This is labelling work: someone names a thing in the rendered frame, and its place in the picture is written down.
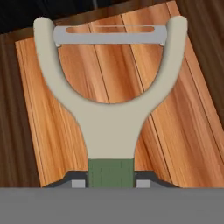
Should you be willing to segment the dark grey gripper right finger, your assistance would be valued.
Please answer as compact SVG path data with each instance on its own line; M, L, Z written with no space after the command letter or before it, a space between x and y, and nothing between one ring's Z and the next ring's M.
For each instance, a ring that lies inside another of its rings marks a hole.
M162 180L154 171L136 171L135 188L178 188L178 186Z

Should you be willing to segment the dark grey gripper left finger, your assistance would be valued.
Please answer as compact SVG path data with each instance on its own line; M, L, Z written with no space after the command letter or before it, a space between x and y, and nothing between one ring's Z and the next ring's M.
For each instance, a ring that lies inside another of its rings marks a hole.
M46 188L85 188L88 186L88 173L86 171L68 171L65 176L46 185Z

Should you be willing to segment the beige peeler with green handle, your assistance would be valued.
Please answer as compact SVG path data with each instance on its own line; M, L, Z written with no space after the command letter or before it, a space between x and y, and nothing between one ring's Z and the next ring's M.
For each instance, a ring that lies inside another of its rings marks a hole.
M188 22L171 17L153 32L66 34L47 17L33 22L38 63L54 97L75 118L87 147L87 185L90 188L133 188L134 156L145 119L172 91L184 58ZM58 46L162 44L163 57L150 87L131 101L105 104L85 99L64 75Z

